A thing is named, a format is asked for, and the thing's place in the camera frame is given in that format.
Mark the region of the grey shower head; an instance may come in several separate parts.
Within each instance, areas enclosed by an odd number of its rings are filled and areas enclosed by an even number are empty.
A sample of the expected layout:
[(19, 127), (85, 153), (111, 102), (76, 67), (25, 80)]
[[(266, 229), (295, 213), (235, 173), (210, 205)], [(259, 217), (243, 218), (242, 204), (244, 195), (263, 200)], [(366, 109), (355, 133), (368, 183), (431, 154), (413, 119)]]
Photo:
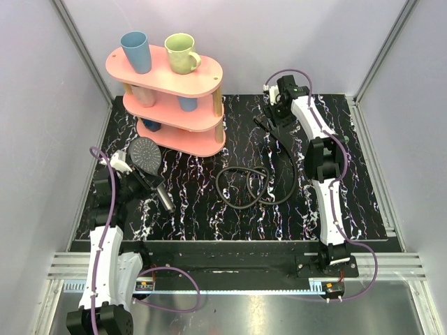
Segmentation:
[[(153, 140), (148, 137), (134, 139), (129, 145), (128, 153), (130, 154), (134, 167), (140, 168), (150, 174), (159, 175), (161, 151)], [(164, 209), (168, 213), (173, 214), (175, 206), (166, 191), (164, 183), (157, 188), (156, 193)]]

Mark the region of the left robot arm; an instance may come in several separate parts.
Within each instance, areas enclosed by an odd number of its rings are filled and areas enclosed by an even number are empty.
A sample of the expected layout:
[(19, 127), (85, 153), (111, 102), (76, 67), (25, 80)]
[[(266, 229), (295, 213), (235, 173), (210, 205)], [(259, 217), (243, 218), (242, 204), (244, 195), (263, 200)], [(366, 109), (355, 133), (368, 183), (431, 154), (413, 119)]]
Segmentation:
[(87, 282), (78, 309), (66, 316), (70, 334), (133, 333), (135, 282), (150, 270), (151, 260), (141, 241), (122, 246), (127, 205), (148, 198), (162, 183), (162, 177), (138, 168), (119, 172), (105, 167), (95, 173)]

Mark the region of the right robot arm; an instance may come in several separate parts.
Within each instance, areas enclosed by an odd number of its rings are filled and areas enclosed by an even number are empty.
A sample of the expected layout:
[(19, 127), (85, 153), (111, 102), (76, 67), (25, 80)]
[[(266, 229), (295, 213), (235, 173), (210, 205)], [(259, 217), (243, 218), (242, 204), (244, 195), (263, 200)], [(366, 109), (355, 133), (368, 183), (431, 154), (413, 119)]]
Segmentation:
[(263, 93), (269, 102), (263, 112), (273, 128), (298, 121), (309, 141), (304, 170), (316, 192), (320, 218), (315, 267), (328, 277), (356, 277), (358, 270), (346, 240), (339, 196), (348, 165), (345, 139), (326, 124), (317, 110), (311, 88), (310, 85), (299, 87), (292, 75), (280, 77), (272, 86), (266, 82)]

